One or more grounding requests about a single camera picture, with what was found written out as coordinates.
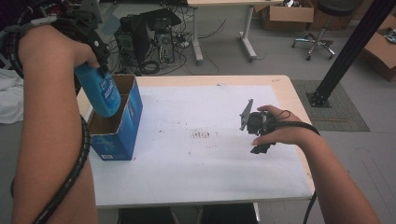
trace wrist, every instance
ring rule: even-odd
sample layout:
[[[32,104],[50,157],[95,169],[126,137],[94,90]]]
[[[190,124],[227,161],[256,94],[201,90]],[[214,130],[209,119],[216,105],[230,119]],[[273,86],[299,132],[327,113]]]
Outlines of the wrist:
[[[305,128],[299,128],[296,135],[298,139],[296,145],[302,151],[305,151],[307,148],[311,148],[314,144],[323,141],[323,138],[320,135]]]

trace spray bottle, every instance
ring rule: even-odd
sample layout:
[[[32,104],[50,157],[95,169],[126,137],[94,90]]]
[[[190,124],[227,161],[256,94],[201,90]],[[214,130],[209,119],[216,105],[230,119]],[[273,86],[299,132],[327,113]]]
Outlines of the spray bottle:
[[[111,75],[107,73],[103,76],[99,68],[87,64],[76,67],[75,74],[93,110],[101,117],[113,116],[120,107],[120,93]]]

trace blue cardboard box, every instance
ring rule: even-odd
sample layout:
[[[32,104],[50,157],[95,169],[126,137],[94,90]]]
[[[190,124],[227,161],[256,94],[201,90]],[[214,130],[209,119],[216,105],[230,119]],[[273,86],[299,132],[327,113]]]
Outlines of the blue cardboard box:
[[[115,75],[113,78],[120,92],[120,108],[110,118],[92,112],[88,121],[91,145],[103,161],[130,161],[143,104],[135,76]]]

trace forearm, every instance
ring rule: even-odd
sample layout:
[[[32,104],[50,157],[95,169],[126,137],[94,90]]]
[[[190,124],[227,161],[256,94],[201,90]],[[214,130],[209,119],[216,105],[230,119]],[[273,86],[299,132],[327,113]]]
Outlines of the forearm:
[[[54,38],[52,43],[47,41],[47,46],[35,39],[37,45],[44,45],[42,49],[52,50],[45,50],[46,53],[30,50],[22,55],[24,121],[13,223],[35,220],[66,180],[80,151],[81,121],[73,77],[75,57],[72,50],[51,46],[56,45]],[[93,223],[97,221],[95,212],[92,173],[87,162],[49,223]]]
[[[308,161],[326,223],[379,223],[360,189],[325,140],[305,132],[299,147]]]

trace cardboard box on floor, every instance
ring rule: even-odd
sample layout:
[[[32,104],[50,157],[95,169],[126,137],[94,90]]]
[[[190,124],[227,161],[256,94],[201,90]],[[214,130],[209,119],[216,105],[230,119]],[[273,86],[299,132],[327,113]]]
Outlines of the cardboard box on floor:
[[[355,14],[359,11],[361,2],[363,0],[355,0],[357,7],[352,12],[351,15],[345,17],[332,17],[332,21],[329,24],[328,30],[336,31],[336,30],[344,30],[348,27],[349,23],[355,17]],[[309,31],[319,31],[326,21],[329,19],[329,15],[321,12],[318,9],[318,0],[311,0],[312,5],[314,6],[314,19],[313,22],[306,26],[306,29]]]
[[[103,161],[130,161],[143,109],[142,100],[135,76],[115,75],[113,78],[120,92],[120,108],[111,118],[102,118],[92,111],[88,120],[91,145]]]
[[[388,28],[396,29],[396,17],[389,15],[361,52],[366,61],[388,81],[396,81],[396,44],[390,43],[383,34]]]
[[[261,12],[262,28],[270,31],[303,31],[314,19],[314,8],[309,0],[300,1],[303,7],[255,6]]]

